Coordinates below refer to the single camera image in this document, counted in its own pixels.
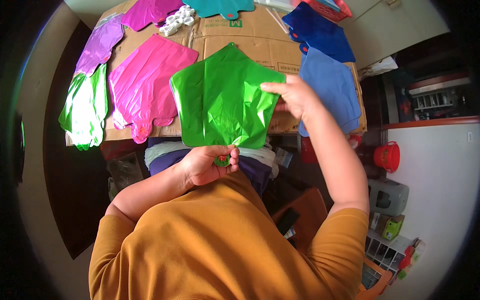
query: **small box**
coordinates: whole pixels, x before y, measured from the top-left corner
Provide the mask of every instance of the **small box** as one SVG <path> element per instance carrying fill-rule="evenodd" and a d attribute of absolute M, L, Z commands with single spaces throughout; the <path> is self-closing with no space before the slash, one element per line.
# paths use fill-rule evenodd
<path fill-rule="evenodd" d="M 370 228 L 387 240 L 396 237 L 403 225 L 404 215 L 387 216 L 370 213 Z"/>

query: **foil balloon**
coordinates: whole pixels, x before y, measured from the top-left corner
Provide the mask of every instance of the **foil balloon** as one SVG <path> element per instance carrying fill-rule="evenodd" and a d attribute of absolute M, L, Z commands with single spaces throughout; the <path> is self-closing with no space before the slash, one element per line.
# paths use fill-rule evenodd
<path fill-rule="evenodd" d="M 300 2 L 282 20 L 290 27 L 290 38 L 300 43 L 303 54 L 311 47 L 339 62 L 355 62 L 343 28 L 319 15 L 307 3 Z"/>
<path fill-rule="evenodd" d="M 90 77 L 99 64 L 104 64 L 110 59 L 112 47 L 121 40 L 125 32 L 120 24 L 122 16 L 123 13 L 100 21 L 85 44 L 75 73 L 83 73 Z"/>
<path fill-rule="evenodd" d="M 299 76 L 312 87 L 344 133 L 358 128 L 361 110 L 348 66 L 310 48 L 307 55 L 302 55 Z"/>
<path fill-rule="evenodd" d="M 183 0 L 201 18 L 220 14 L 226 20 L 239 17 L 238 11 L 251 12 L 255 9 L 253 0 Z"/>
<path fill-rule="evenodd" d="M 103 140 L 108 110 L 106 75 L 107 65 L 102 64 L 92 76 L 79 73 L 70 83 L 59 123 L 79 150 L 99 146 Z"/>
<path fill-rule="evenodd" d="M 184 144 L 261 148 L 278 100 L 261 90 L 264 82 L 284 83 L 285 75 L 252 61 L 234 43 L 175 73 L 170 85 Z"/>
<path fill-rule="evenodd" d="M 167 126 L 177 115 L 170 77 L 193 64 L 198 52 L 153 34 L 109 75 L 115 128 L 131 127 L 143 143 L 153 125 Z"/>
<path fill-rule="evenodd" d="M 164 22 L 182 5 L 181 0 L 138 0 L 124 14 L 121 23 L 133 31 L 140 31 L 150 23 Z"/>

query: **purple foil balloon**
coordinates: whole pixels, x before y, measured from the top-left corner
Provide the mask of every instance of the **purple foil balloon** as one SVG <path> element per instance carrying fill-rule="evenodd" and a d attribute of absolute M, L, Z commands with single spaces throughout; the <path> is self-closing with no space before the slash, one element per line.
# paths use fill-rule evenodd
<path fill-rule="evenodd" d="M 181 0 L 138 0 L 122 17 L 121 23 L 140 31 L 150 23 L 165 21 L 183 5 Z"/>
<path fill-rule="evenodd" d="M 99 64 L 104 64 L 112 55 L 112 47 L 123 37 L 120 20 L 123 13 L 112 17 L 106 23 L 92 31 L 82 55 L 78 59 L 75 73 L 92 76 Z"/>
<path fill-rule="evenodd" d="M 198 52 L 153 34 L 108 76 L 115 128 L 132 129 L 143 143 L 155 126 L 167 126 L 177 115 L 170 77 L 193 64 Z"/>

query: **mustard yellow shirt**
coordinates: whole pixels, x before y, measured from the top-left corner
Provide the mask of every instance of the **mustard yellow shirt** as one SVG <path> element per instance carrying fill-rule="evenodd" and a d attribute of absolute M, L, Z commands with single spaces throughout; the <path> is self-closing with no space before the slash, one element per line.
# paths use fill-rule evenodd
<path fill-rule="evenodd" d="M 92 299 L 353 299 L 368 218 L 329 216 L 307 256 L 280 234 L 240 171 L 150 208 L 100 220 Z"/>

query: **green foil balloon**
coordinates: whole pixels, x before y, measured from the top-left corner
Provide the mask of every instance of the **green foil balloon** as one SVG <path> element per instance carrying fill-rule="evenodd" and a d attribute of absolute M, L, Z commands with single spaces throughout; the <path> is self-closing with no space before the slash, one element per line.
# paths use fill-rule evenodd
<path fill-rule="evenodd" d="M 264 82 L 284 83 L 285 75 L 252 61 L 234 43 L 173 74 L 183 143 L 261 148 L 278 101 L 261 90 Z"/>
<path fill-rule="evenodd" d="M 91 77 L 77 74 L 68 89 L 59 123 L 79 150 L 99 146 L 107 115 L 107 65 L 101 64 Z"/>

